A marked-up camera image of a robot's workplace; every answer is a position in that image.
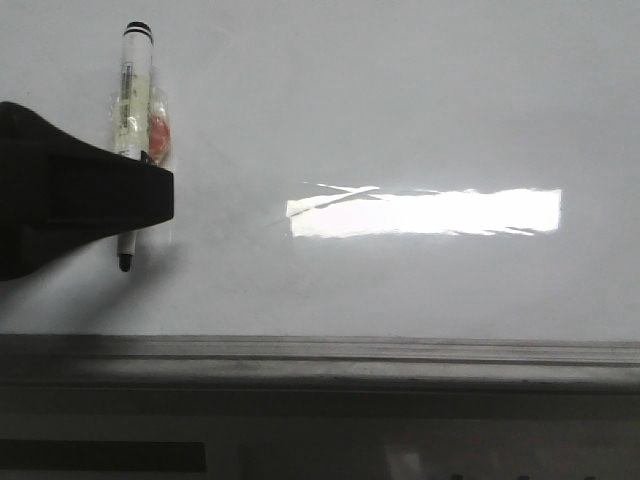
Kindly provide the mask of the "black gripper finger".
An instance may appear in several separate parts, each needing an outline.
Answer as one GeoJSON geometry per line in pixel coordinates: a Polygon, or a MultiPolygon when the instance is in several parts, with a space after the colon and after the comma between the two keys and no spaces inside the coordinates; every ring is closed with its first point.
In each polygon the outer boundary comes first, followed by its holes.
{"type": "Polygon", "coordinates": [[[174,176],[103,150],[34,111],[1,104],[1,278],[174,216],[174,176]]]}

